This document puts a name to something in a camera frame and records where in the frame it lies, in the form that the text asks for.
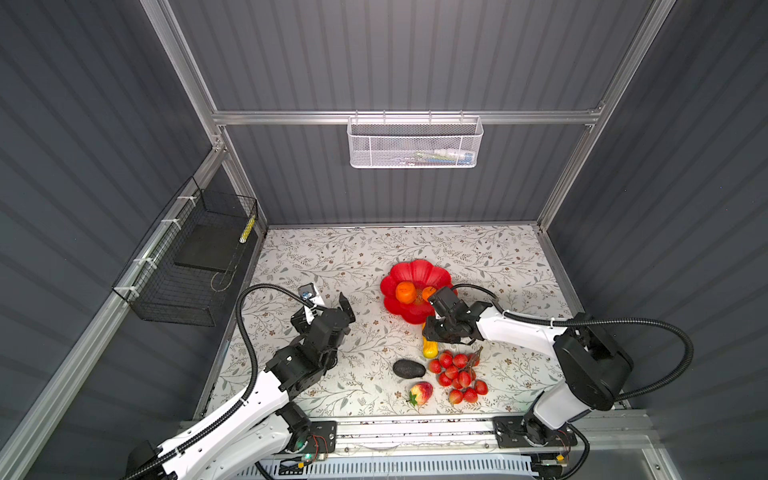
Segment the black foam pad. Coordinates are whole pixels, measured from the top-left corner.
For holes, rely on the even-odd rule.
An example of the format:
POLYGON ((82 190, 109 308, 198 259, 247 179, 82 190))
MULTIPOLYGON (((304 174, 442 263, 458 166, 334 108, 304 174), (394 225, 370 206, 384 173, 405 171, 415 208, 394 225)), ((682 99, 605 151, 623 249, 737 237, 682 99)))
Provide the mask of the black foam pad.
POLYGON ((238 239, 241 232, 236 228, 196 225, 182 242, 174 257, 174 264, 214 273, 231 270, 241 255, 244 244, 238 239))

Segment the red yellow fake peach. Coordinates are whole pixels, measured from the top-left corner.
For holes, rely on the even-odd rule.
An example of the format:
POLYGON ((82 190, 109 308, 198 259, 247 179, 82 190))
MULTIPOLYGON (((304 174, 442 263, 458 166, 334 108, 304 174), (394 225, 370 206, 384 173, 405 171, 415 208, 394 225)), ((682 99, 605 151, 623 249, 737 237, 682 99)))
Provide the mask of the red yellow fake peach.
POLYGON ((408 403, 414 407, 424 406, 433 396, 434 387, 429 382, 414 384, 408 393, 408 403))

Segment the dark fake avocado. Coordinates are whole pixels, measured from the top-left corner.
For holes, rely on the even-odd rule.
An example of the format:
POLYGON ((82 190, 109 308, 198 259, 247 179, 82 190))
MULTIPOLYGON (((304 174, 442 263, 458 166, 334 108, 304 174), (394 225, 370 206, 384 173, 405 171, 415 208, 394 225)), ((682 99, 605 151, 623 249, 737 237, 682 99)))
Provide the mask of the dark fake avocado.
POLYGON ((393 373, 402 379, 423 378, 426 368, 423 364, 410 359, 399 359, 392 366, 393 373))

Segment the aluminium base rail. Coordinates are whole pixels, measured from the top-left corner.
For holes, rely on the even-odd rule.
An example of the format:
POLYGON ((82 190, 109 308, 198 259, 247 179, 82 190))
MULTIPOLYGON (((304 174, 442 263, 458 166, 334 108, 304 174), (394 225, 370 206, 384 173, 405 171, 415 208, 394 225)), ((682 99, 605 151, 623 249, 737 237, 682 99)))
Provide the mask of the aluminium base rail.
POLYGON ((376 478, 501 474, 541 479, 638 470, 648 479, 680 474, 641 410, 597 413, 566 425, 542 444, 524 435, 521 415, 465 414, 307 417, 290 404, 251 425, 211 417, 184 427, 156 449, 168 479, 257 476, 260 463, 276 479, 376 478))

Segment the yellow marker pen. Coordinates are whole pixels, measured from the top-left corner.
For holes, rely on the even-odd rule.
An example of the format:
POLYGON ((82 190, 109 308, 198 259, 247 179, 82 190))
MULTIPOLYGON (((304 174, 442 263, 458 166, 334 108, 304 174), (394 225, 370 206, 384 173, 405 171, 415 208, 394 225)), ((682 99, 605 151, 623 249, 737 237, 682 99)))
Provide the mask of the yellow marker pen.
POLYGON ((244 226, 244 228, 243 228, 243 230, 242 230, 242 232, 241 232, 241 234, 239 236, 238 241, 239 241, 240 244, 245 244, 248 241, 249 236, 250 236, 251 232, 253 231, 253 228, 254 228, 255 224, 256 224, 256 216, 252 215, 252 216, 249 217, 246 225, 244 226))

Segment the red flower-shaped fruit bowl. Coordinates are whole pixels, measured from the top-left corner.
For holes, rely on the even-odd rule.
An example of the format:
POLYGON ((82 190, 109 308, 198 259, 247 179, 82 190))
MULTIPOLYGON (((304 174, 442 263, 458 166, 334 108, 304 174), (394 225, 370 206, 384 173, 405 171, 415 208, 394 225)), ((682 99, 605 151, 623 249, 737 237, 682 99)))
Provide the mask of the red flower-shaped fruit bowl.
POLYGON ((385 309, 412 325, 424 324, 435 313, 429 298, 443 287, 452 287, 450 273, 427 260, 394 265, 380 283, 385 309))

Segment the red fake cherry tomato bunch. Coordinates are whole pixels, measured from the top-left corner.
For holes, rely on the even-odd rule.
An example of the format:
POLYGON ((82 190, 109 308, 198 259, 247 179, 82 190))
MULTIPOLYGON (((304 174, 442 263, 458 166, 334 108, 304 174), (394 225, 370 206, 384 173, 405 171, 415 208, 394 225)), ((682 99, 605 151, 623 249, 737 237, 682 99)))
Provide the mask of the red fake cherry tomato bunch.
POLYGON ((488 384, 477 374, 482 352, 482 347, 469 353, 429 351, 427 371, 434 374, 438 384, 447 390, 450 405, 474 404, 489 394, 488 384))

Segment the markers in white basket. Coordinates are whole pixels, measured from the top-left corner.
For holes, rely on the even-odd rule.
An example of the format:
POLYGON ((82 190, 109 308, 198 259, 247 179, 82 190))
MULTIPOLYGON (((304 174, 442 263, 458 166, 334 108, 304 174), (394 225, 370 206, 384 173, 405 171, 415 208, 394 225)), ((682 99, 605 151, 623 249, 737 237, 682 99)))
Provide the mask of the markers in white basket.
POLYGON ((438 149, 432 151, 407 152, 392 159, 406 166, 455 166, 472 168, 476 165, 476 153, 463 149, 438 149))

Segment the orange fake fruit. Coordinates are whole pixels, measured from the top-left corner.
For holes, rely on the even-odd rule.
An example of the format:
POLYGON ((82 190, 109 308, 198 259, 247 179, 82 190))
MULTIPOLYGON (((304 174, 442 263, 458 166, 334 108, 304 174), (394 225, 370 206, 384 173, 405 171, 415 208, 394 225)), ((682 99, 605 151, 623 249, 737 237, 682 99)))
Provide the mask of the orange fake fruit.
POLYGON ((415 285, 410 281, 402 281, 396 285, 395 298, 401 304, 413 304, 419 294, 415 285))

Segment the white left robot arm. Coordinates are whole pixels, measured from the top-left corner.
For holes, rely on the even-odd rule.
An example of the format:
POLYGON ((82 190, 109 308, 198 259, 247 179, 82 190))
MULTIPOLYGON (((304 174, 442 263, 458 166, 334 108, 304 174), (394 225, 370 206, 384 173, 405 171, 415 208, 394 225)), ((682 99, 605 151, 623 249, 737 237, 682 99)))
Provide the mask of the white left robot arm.
POLYGON ((303 311, 299 336, 255 367, 245 389, 203 420, 157 447, 129 455, 127 479, 230 479, 283 450, 299 450, 311 422, 293 400, 337 363, 338 348, 354 312, 342 297, 338 307, 303 311))

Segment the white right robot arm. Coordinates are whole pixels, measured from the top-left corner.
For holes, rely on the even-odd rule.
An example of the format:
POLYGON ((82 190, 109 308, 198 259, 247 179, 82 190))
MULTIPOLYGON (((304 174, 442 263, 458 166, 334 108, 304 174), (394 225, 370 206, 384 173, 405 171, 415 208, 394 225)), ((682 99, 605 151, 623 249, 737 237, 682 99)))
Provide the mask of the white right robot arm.
POLYGON ((336 395, 328 411, 343 417, 518 413, 563 378, 554 358, 529 348, 487 341, 470 347, 442 345, 442 351, 453 353, 481 352, 477 378, 489 393, 474 403, 453 405, 450 389, 427 372, 422 379, 433 385, 433 396, 425 405, 415 406, 407 396, 416 381, 398 377, 392 366, 399 359, 426 364, 422 348, 419 326, 390 314, 383 305, 364 309, 339 353, 338 366, 328 375, 326 389, 336 395))

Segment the yellow fake squash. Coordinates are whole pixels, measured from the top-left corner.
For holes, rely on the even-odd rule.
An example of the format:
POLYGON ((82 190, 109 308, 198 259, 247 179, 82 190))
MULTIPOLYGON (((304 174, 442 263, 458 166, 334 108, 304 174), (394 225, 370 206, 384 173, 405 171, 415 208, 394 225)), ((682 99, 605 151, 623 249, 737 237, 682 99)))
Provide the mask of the yellow fake squash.
POLYGON ((435 341, 428 340, 426 337, 422 338, 422 355, 427 360, 436 359, 439 355, 439 345, 435 341))

